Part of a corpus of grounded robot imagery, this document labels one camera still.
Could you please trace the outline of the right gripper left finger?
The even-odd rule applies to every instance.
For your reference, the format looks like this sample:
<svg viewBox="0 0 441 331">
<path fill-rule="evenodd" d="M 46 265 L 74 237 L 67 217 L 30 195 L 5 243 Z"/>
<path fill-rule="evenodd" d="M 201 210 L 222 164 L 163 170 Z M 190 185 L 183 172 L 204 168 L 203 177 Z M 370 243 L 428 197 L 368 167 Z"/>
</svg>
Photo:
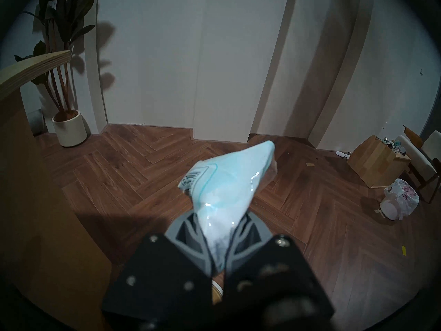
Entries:
<svg viewBox="0 0 441 331">
<path fill-rule="evenodd" d="M 192 210 L 144 237 L 102 302 L 112 330 L 208 330 L 213 259 Z"/>
</svg>

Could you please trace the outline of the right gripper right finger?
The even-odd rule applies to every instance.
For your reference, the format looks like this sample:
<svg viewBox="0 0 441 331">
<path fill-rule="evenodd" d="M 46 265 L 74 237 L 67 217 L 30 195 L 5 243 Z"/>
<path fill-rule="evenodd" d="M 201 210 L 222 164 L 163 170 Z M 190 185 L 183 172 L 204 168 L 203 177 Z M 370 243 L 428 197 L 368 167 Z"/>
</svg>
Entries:
<svg viewBox="0 0 441 331">
<path fill-rule="evenodd" d="M 237 224 L 224 269 L 231 330 L 335 330 L 335 310 L 295 241 L 254 213 Z"/>
</svg>

